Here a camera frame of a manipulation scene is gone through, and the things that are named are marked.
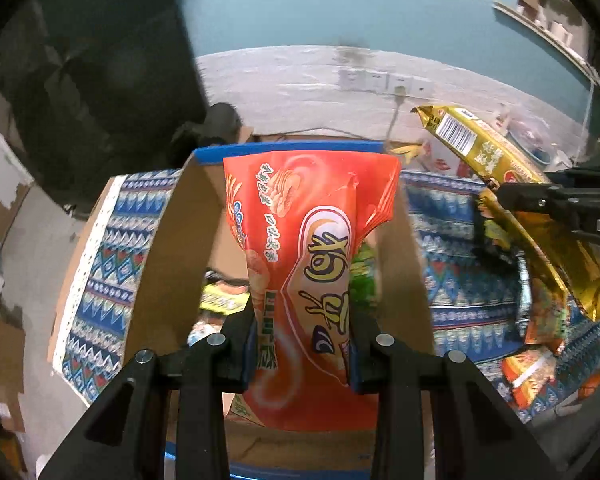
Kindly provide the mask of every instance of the chip bag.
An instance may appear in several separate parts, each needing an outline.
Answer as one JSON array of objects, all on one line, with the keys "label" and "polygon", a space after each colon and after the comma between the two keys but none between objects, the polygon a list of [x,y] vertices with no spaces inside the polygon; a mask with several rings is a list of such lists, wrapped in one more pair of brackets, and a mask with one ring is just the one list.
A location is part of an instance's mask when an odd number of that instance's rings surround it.
[{"label": "chip bag", "polygon": [[227,215],[245,251],[258,362],[244,402],[287,431],[368,430],[377,400],[348,387],[349,267],[392,217],[397,157],[269,152],[226,158]]}]

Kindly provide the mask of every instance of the blue patterned fabric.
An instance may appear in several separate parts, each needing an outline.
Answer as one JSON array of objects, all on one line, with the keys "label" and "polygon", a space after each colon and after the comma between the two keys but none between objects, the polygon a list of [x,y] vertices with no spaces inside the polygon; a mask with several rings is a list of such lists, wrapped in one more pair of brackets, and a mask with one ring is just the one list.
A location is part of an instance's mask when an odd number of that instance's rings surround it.
[{"label": "blue patterned fabric", "polygon": [[65,378],[89,402],[122,368],[144,261],[181,172],[127,176],[107,221],[62,361]]},{"label": "blue patterned fabric", "polygon": [[531,407],[519,409],[502,374],[502,359],[523,347],[515,329],[518,272],[512,267],[510,273],[495,273],[473,254],[475,195],[484,184],[416,171],[403,171],[401,180],[421,247],[436,353],[465,352],[523,422],[576,392],[600,367],[600,322],[570,305],[570,327],[556,378]]}]

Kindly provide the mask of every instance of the barcode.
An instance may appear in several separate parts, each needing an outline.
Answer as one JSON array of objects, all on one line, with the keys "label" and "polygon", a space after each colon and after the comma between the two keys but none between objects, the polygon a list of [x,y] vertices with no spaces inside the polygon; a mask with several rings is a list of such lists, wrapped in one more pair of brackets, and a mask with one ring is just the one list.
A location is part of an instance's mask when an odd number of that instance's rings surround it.
[{"label": "barcode", "polygon": [[446,142],[451,144],[453,148],[464,156],[468,155],[477,137],[469,128],[459,123],[449,114],[445,114],[440,121],[436,129],[436,135],[446,140]]}]

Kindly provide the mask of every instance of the gray floor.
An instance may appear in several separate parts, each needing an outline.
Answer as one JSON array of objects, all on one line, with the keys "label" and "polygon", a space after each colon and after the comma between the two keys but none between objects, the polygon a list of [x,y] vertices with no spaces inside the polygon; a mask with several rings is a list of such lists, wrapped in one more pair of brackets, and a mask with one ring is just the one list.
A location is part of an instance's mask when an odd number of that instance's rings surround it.
[{"label": "gray floor", "polygon": [[22,309],[26,331],[20,405],[26,429],[22,450],[30,471],[39,455],[55,451],[86,408],[62,378],[51,376],[46,362],[56,299],[82,224],[34,187],[2,249],[2,297],[7,307]]}]

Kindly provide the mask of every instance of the cardboard piece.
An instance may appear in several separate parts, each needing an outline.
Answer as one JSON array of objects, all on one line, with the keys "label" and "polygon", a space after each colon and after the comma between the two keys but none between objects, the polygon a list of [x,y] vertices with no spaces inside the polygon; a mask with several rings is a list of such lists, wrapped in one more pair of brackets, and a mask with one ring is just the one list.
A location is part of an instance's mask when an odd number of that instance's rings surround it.
[{"label": "cardboard piece", "polygon": [[0,386],[24,393],[24,330],[0,319]]},{"label": "cardboard piece", "polygon": [[[249,146],[260,152],[277,148],[255,142]],[[207,266],[231,278],[247,277],[244,253],[228,229],[224,210],[222,158],[245,154],[235,153],[235,149],[236,146],[218,146],[196,150],[184,165],[147,256],[128,329],[124,362],[141,348],[152,348],[158,354],[165,354],[177,350],[186,341],[198,317],[197,298]],[[316,148],[303,146],[297,149]],[[81,238],[88,236],[92,219],[97,216],[106,194],[107,189]],[[381,293],[378,323],[412,348],[433,354],[429,304],[405,200],[400,190],[395,197],[394,219],[380,226],[374,234]],[[82,250],[84,243],[80,240],[58,300],[58,319],[62,317],[68,287],[80,260],[78,252]],[[57,326],[58,320],[50,339],[50,361],[57,343]],[[176,397],[172,396],[170,409],[170,440],[175,437],[177,408],[173,399]],[[231,401],[230,396],[226,397],[225,415]],[[431,432],[426,402],[424,418],[427,442]],[[234,420],[226,422],[226,439],[232,462],[316,470],[367,469],[374,447],[373,430],[305,434],[271,430]]]},{"label": "cardboard piece", "polygon": [[18,394],[4,386],[0,386],[0,421],[7,431],[25,432]]}]

